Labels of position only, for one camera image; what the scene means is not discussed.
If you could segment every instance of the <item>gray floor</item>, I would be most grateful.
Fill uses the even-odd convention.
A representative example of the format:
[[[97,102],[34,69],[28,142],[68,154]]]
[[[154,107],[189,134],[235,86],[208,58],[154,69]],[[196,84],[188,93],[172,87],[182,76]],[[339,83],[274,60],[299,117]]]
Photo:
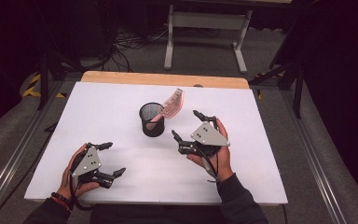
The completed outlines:
[[[220,32],[215,37],[207,37],[196,31],[177,32],[173,51],[172,70],[163,69],[166,40],[159,39],[141,49],[123,51],[131,69],[140,73],[168,73],[182,75],[245,77],[252,79],[257,73],[267,72],[270,61],[284,39],[280,31],[250,29],[242,48],[248,73],[243,75],[236,65],[235,56],[230,46],[236,33]],[[117,65],[109,62],[105,70],[117,71]],[[70,93],[78,74],[72,74],[62,84],[60,92]],[[24,82],[20,93],[27,88],[33,74]],[[313,146],[318,162],[327,176],[327,183],[334,192],[335,199],[346,220],[346,223],[358,223],[358,187],[343,164],[337,150],[325,129],[321,118],[305,86],[301,103],[302,120],[291,116],[291,108],[285,105],[282,92],[271,88],[262,88],[262,100],[255,95],[259,111],[264,122],[268,139],[279,169],[282,172],[289,204],[286,205],[289,223],[335,223],[328,210],[328,199],[324,198],[321,185],[315,179],[307,151],[296,123],[304,125]],[[23,138],[38,107],[37,97],[24,97],[23,100],[0,119],[0,173]],[[26,188],[32,178],[32,172],[26,174],[28,167],[48,137],[44,132],[48,126],[60,119],[67,98],[55,98],[46,116],[41,120],[27,152],[12,176],[10,185],[5,191],[5,198],[20,179],[25,180],[14,192],[0,211],[0,223],[21,223],[39,203],[23,199]],[[284,223],[281,206],[263,207],[270,223]],[[88,223],[89,212],[75,210],[69,223]]]

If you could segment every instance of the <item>dark background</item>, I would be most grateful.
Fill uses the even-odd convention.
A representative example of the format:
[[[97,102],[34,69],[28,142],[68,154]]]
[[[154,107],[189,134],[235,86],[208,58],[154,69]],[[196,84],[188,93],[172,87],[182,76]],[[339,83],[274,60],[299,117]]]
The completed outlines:
[[[101,58],[110,52],[119,22],[145,36],[166,22],[168,12],[157,13],[167,6],[115,7],[109,1],[98,1],[92,7],[95,4],[90,3],[0,1],[0,118],[21,100],[20,86],[38,69],[41,53],[54,50],[74,61]],[[111,17],[105,17],[106,11]],[[296,21],[277,55],[277,64],[297,57],[319,29],[328,31],[315,41],[304,62],[305,79],[325,127],[358,183],[358,3],[339,1],[327,11],[322,17],[308,15]],[[131,13],[138,17],[125,16]],[[85,15],[93,20],[82,20]],[[256,10],[251,26],[287,32],[294,18],[270,9]]]

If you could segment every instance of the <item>person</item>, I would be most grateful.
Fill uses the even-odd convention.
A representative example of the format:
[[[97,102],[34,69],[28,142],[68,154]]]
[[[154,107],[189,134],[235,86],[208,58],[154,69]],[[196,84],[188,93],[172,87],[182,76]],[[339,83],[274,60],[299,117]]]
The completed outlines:
[[[228,139],[227,131],[220,119],[217,119],[217,127]],[[68,200],[71,197],[69,170],[76,155],[85,147],[86,145],[83,145],[69,161],[57,192],[37,207],[24,220],[24,224],[66,223],[73,208]],[[220,211],[215,206],[96,204],[90,216],[90,223],[268,223],[251,192],[241,184],[232,171],[228,147],[221,147],[216,154],[211,157],[211,162],[219,175],[216,186],[222,199],[218,208]],[[203,167],[201,157],[192,154],[186,157]],[[76,191],[76,197],[98,187],[99,184],[95,182],[83,184]]]

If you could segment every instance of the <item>hand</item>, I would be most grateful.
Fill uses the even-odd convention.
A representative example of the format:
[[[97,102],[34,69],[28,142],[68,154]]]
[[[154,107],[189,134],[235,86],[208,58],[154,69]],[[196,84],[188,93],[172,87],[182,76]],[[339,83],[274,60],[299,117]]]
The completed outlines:
[[[68,166],[66,167],[66,169],[63,171],[62,174],[62,182],[60,187],[57,190],[57,193],[61,194],[63,197],[69,199],[71,198],[71,190],[69,188],[69,178],[71,178],[71,176],[69,175],[69,170],[71,169],[72,166],[72,162],[74,162],[75,157],[77,154],[81,153],[82,151],[84,151],[84,149],[86,148],[87,144],[84,144],[73,156],[72,159],[69,161]],[[89,182],[87,184],[82,184],[80,186],[79,189],[76,190],[76,197],[80,197],[83,193],[93,190],[93,189],[97,189],[98,187],[100,187],[100,184],[96,183],[96,182]]]
[[[225,126],[223,126],[223,123],[220,121],[220,119],[217,119],[217,128],[219,129],[219,132],[225,136],[225,138],[228,140],[228,135],[226,132]],[[202,158],[197,155],[188,154],[187,158],[193,162],[195,162],[197,165],[204,167]],[[229,177],[231,177],[234,173],[231,170],[231,165],[229,163],[229,150],[228,147],[221,147],[219,151],[215,155],[213,155],[211,158],[211,163],[216,171],[218,171],[220,182],[225,181]]]

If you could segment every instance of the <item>white tabletop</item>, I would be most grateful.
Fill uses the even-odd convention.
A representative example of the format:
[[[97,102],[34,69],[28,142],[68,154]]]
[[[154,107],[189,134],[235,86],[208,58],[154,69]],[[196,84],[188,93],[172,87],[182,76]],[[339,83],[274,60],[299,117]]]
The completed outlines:
[[[112,174],[126,167],[110,189],[84,194],[87,203],[218,204],[216,185],[205,170],[177,151],[171,130],[185,141],[201,121],[196,109],[217,116],[231,143],[231,166],[241,183],[261,204],[287,203],[255,97],[251,90],[180,87],[182,110],[165,120],[165,132],[156,138],[143,134],[139,109],[149,102],[163,103],[174,86],[77,82],[62,117],[39,162],[25,199],[42,201],[61,183],[62,172],[84,143],[113,142],[99,151],[100,171]]]

